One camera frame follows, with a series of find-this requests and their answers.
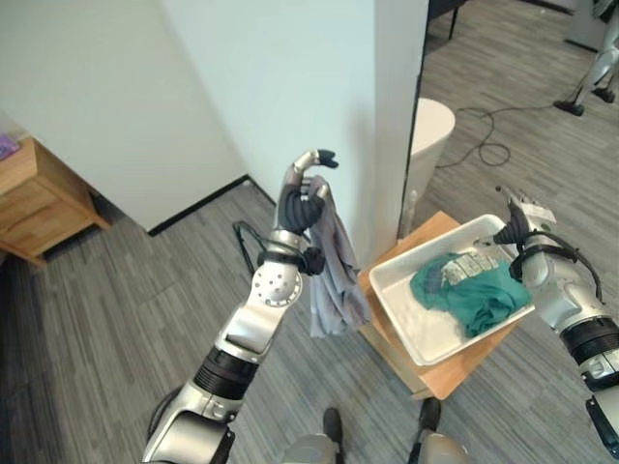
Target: printed graphic on shirt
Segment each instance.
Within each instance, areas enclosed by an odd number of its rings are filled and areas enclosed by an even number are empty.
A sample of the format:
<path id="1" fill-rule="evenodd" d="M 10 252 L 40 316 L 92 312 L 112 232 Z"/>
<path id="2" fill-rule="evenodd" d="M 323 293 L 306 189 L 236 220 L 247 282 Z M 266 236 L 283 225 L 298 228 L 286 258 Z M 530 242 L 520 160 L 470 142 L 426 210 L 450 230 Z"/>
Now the printed graphic on shirt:
<path id="1" fill-rule="evenodd" d="M 485 271 L 498 267 L 498 262 L 490 256 L 479 253 L 466 253 L 443 266 L 441 275 L 443 283 L 447 280 L 450 284 L 457 285 L 466 278 L 478 276 Z"/>

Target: wooden nightstand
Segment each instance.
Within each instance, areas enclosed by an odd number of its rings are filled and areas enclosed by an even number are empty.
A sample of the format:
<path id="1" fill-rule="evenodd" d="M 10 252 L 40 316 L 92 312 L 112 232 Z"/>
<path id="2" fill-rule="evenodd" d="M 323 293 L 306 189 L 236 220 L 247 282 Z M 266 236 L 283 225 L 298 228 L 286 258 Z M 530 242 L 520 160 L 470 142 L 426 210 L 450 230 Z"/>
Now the wooden nightstand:
<path id="1" fill-rule="evenodd" d="M 0 249 L 38 266 L 44 251 L 97 224 L 86 184 L 32 138 L 0 161 Z"/>

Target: green t-shirt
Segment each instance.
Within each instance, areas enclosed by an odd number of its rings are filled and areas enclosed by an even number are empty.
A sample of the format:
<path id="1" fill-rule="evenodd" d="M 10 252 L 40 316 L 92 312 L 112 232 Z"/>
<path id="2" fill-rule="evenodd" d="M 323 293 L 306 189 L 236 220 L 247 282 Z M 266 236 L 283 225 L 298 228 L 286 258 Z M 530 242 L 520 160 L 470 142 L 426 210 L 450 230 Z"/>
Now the green t-shirt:
<path id="1" fill-rule="evenodd" d="M 529 291 L 510 276 L 509 264 L 478 253 L 447 253 L 411 279 L 415 299 L 426 309 L 451 312 L 473 337 L 505 321 L 531 302 Z"/>

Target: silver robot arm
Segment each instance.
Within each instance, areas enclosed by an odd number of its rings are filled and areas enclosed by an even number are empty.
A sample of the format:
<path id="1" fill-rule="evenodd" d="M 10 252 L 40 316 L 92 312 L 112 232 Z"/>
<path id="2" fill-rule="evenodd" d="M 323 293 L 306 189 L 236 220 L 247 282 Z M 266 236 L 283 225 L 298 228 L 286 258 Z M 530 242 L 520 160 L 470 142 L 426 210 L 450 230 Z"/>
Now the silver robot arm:
<path id="1" fill-rule="evenodd" d="M 615 459 L 619 459 L 619 328 L 602 303 L 597 274 L 586 258 L 552 233 L 553 213 L 521 192 L 497 188 L 511 218 L 486 245 L 516 244 L 511 273 L 531 291 L 538 315 L 560 336 L 594 395 L 587 411 Z M 592 271 L 596 291 L 575 269 L 580 261 Z"/>
<path id="2" fill-rule="evenodd" d="M 314 165 L 337 167 L 327 150 L 305 152 L 286 171 L 276 225 L 263 264 L 192 379 L 169 394 L 149 426 L 144 463 L 222 464 L 234 442 L 228 424 L 237 417 L 247 388 L 266 357 L 286 310 L 302 292 L 303 232 L 320 218 L 327 188 L 302 196 L 304 172 Z"/>

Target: gray cloth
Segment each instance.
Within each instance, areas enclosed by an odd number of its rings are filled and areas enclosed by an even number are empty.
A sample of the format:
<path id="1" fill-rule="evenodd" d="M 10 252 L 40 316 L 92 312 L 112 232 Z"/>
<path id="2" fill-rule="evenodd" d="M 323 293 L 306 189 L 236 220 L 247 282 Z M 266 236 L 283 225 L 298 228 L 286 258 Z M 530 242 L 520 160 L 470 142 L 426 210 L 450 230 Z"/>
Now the gray cloth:
<path id="1" fill-rule="evenodd" d="M 314 176 L 309 193 L 326 185 Z M 309 230 L 311 244 L 325 254 L 325 269 L 311 278 L 311 336 L 343 334 L 371 319 L 368 301 L 357 282 L 359 265 L 348 235 L 329 195 L 320 220 Z"/>

